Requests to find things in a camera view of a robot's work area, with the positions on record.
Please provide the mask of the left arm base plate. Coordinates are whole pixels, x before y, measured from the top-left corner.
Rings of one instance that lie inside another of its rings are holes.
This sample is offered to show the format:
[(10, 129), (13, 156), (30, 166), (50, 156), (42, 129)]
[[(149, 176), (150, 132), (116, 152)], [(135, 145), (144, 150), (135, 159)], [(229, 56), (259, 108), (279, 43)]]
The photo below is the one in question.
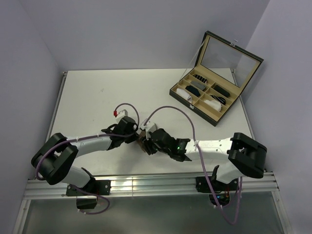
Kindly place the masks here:
[[(111, 188), (110, 180), (95, 180), (93, 182), (89, 182), (87, 185), (81, 188), (81, 190), (90, 194), (109, 195), (110, 188)], [(78, 191), (72, 185), (68, 185), (67, 190), (66, 190), (66, 195), (67, 196), (83, 196), (87, 194)]]

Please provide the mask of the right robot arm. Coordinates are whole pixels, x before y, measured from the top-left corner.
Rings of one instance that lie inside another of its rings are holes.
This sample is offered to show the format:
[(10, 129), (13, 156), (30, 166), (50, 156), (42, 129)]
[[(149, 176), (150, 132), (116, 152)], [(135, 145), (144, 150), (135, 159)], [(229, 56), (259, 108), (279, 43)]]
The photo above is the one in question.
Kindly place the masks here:
[(221, 140), (193, 140), (170, 136), (160, 128), (139, 138), (148, 155), (157, 152), (178, 162), (220, 160), (210, 177), (211, 185), (222, 190), (233, 180), (247, 176), (260, 179), (264, 175), (267, 148), (243, 133)]

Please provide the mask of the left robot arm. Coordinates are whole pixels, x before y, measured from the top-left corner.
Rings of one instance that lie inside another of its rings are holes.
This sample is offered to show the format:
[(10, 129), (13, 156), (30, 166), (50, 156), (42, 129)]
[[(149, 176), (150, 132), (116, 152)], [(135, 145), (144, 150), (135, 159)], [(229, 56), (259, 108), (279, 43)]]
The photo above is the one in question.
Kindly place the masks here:
[(122, 143), (136, 140), (138, 124), (125, 116), (118, 123), (103, 129), (100, 134), (68, 139), (61, 133), (53, 134), (31, 159), (36, 178), (50, 185), (60, 182), (76, 186), (84, 195), (94, 191), (94, 177), (73, 163), (77, 157), (97, 151), (109, 151)]

